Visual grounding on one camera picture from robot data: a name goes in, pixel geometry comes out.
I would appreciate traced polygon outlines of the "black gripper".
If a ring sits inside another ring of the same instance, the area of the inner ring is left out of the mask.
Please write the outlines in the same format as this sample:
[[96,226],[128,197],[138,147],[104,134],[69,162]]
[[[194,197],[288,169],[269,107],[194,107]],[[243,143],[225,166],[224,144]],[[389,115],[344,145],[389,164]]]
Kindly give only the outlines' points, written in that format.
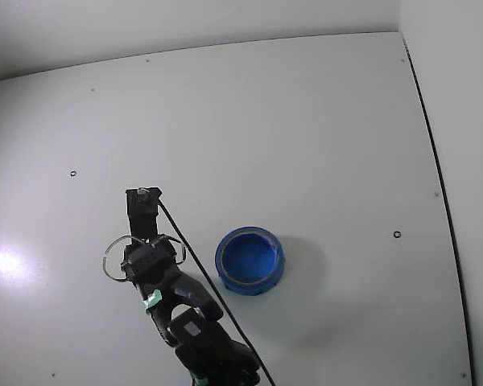
[[156,203],[128,203],[127,215],[132,236],[153,238],[157,235],[158,205]]

